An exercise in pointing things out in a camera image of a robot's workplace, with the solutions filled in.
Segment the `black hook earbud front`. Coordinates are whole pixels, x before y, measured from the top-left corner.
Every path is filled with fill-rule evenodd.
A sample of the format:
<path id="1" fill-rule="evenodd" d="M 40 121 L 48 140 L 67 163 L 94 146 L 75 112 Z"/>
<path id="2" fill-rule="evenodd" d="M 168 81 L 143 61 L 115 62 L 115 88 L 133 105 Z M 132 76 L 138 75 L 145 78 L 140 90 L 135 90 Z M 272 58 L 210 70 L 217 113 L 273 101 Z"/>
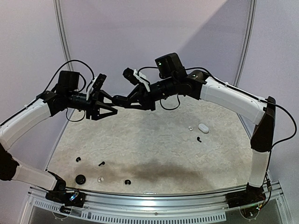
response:
<path id="1" fill-rule="evenodd" d="M 127 179 L 127 180 L 125 180 L 124 183 L 125 183 L 125 185 L 130 185 L 130 184 L 131 184 L 131 181 Z"/>

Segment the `black earbud charging case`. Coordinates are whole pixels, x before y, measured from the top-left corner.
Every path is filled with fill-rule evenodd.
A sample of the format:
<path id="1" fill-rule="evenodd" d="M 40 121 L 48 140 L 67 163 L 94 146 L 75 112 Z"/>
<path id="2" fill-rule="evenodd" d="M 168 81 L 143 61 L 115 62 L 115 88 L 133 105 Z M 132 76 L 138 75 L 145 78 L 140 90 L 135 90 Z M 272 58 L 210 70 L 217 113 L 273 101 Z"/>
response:
<path id="1" fill-rule="evenodd" d="M 112 97 L 111 101 L 114 106 L 120 106 L 126 108 L 127 106 L 130 105 L 128 97 L 125 96 L 115 95 Z"/>

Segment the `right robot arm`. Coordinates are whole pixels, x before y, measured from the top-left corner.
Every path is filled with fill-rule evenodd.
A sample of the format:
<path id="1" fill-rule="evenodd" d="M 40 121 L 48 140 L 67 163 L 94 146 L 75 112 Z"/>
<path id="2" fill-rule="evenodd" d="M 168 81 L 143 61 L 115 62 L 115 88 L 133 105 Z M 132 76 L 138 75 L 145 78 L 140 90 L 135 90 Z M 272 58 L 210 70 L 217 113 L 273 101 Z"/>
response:
<path id="1" fill-rule="evenodd" d="M 115 96 L 114 104 L 153 111 L 155 102 L 177 94 L 215 103 L 246 117 L 255 124 L 255 129 L 250 140 L 253 150 L 251 172 L 241 197 L 245 203 L 252 203 L 260 195 L 268 168 L 275 128 L 275 99 L 260 99 L 203 69 L 193 69 L 187 74 L 177 53 L 161 56 L 155 59 L 155 63 L 161 81 L 150 84 L 139 70 L 127 68 L 123 76 L 135 88 L 126 97 Z"/>

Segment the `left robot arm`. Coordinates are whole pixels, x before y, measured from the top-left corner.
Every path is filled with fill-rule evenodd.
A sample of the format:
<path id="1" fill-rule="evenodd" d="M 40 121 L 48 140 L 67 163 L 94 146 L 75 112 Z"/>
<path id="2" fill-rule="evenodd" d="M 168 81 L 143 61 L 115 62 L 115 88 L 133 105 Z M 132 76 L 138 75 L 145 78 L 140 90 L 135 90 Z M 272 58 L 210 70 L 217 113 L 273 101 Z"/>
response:
<path id="1" fill-rule="evenodd" d="M 58 82 L 51 91 L 45 91 L 24 108 L 19 114 L 0 128 L 0 179 L 21 181 L 51 192 L 60 203 L 69 199 L 66 183 L 58 175 L 41 171 L 15 159 L 8 150 L 31 128 L 53 117 L 65 109 L 84 111 L 84 118 L 99 120 L 117 114 L 104 98 L 111 96 L 101 90 L 106 75 L 99 74 L 93 79 L 86 93 L 77 91 L 80 73 L 61 71 Z"/>

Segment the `white earbud charging case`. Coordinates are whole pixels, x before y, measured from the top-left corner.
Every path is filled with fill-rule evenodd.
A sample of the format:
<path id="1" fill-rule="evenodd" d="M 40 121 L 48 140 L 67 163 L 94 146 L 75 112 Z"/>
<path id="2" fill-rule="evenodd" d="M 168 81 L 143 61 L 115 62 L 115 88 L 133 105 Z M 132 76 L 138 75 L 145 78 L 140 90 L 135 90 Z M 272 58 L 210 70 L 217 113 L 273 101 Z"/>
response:
<path id="1" fill-rule="evenodd" d="M 200 123 L 198 129 L 203 133 L 209 133 L 209 128 L 205 124 Z"/>

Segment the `round black case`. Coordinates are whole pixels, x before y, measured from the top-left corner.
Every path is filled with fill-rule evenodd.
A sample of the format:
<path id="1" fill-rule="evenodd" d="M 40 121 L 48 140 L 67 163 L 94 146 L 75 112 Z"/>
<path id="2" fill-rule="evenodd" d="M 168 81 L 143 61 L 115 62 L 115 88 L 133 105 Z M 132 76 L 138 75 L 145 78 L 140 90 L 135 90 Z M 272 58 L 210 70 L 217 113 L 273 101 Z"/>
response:
<path id="1" fill-rule="evenodd" d="M 82 174 L 79 174 L 75 177 L 75 183 L 78 185 L 83 185 L 86 183 L 86 177 Z"/>

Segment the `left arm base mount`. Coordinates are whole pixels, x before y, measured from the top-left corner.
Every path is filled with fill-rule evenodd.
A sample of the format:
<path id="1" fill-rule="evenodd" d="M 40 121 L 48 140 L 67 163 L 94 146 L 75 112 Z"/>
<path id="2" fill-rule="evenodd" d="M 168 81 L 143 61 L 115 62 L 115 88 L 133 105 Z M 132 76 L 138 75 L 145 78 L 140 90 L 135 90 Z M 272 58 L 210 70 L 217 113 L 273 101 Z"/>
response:
<path id="1" fill-rule="evenodd" d="M 86 199 L 86 194 L 79 191 L 79 190 L 49 190 L 46 193 L 45 198 L 47 200 L 63 204 L 65 207 L 78 207 L 78 208 L 83 208 L 85 199 Z"/>

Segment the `left frame post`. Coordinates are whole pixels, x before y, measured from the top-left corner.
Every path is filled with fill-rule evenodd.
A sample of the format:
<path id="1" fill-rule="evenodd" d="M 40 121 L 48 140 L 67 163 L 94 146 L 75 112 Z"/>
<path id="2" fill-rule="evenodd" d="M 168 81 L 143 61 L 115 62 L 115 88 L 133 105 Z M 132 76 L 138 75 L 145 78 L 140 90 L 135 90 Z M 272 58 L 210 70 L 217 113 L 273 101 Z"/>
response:
<path id="1" fill-rule="evenodd" d="M 63 14 L 62 14 L 62 8 L 61 8 L 61 1 L 60 0 L 53 0 L 54 4 L 54 11 L 56 16 L 56 22 L 57 22 L 57 28 L 58 28 L 58 34 L 61 42 L 62 52 L 64 55 L 65 61 L 71 60 L 71 55 L 68 47 L 68 42 L 66 38 L 66 32 L 64 28 L 64 21 L 63 21 Z"/>

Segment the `frame post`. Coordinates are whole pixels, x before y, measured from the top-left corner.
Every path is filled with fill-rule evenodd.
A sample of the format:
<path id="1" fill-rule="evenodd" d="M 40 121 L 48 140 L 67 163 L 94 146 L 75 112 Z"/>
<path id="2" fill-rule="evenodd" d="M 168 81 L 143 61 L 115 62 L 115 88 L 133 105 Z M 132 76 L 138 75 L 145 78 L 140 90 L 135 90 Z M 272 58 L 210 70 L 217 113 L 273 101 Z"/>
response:
<path id="1" fill-rule="evenodd" d="M 246 27 L 245 27 L 244 39 L 242 43 L 241 55 L 237 66 L 236 76 L 233 82 L 233 86 L 236 87 L 238 87 L 239 82 L 241 80 L 242 71 L 249 50 L 249 44 L 250 44 L 252 29 L 254 25 L 255 12 L 256 12 L 256 0 L 251 0 L 249 5 L 247 20 L 246 20 Z"/>
<path id="2" fill-rule="evenodd" d="M 57 28 L 58 28 L 58 34 L 61 42 L 62 52 L 64 55 L 65 61 L 71 60 L 71 55 L 68 47 L 68 42 L 66 38 L 66 32 L 64 28 L 64 21 L 63 21 L 63 14 L 62 14 L 62 8 L 61 8 L 61 1 L 60 0 L 53 0 L 54 4 L 54 11 L 56 16 L 56 22 L 57 22 Z"/>

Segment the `aluminium front rail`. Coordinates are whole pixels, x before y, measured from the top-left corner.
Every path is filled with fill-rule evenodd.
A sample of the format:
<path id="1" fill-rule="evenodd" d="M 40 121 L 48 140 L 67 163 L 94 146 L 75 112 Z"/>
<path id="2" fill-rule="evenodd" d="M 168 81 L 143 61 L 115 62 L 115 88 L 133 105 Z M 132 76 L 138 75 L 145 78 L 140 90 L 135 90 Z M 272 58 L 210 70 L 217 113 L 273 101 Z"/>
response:
<path id="1" fill-rule="evenodd" d="M 245 186 L 207 193 L 129 195 L 86 191 L 82 208 L 63 207 L 31 187 L 21 218 L 23 224 L 290 224 L 292 218 L 279 182 L 264 190 L 267 204 L 233 207 L 227 194 Z"/>

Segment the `right frame post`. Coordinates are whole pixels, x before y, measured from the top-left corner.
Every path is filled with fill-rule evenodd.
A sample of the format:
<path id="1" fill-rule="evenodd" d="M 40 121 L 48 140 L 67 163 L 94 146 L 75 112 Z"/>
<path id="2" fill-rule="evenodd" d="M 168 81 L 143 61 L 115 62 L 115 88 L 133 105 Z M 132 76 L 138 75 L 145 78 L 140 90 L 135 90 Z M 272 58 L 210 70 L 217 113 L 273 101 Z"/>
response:
<path id="1" fill-rule="evenodd" d="M 254 25 L 255 12 L 256 12 L 256 0 L 251 0 L 249 5 L 247 20 L 246 20 L 246 27 L 245 27 L 244 39 L 242 43 L 241 55 L 237 66 L 236 76 L 233 82 L 233 86 L 236 87 L 238 87 L 239 82 L 241 80 L 242 71 L 249 50 L 249 44 L 250 44 L 252 29 Z"/>

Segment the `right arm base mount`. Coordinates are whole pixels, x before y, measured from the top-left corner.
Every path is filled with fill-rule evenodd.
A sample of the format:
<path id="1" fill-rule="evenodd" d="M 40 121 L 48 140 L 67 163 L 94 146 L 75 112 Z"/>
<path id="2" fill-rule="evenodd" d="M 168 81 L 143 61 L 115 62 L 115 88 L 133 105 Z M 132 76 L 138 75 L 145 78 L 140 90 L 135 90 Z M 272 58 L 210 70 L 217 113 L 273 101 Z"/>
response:
<path id="1" fill-rule="evenodd" d="M 227 193 L 225 199 L 229 208 L 235 208 L 263 202 L 266 196 L 263 186 L 253 187 L 247 183 L 245 190 Z"/>

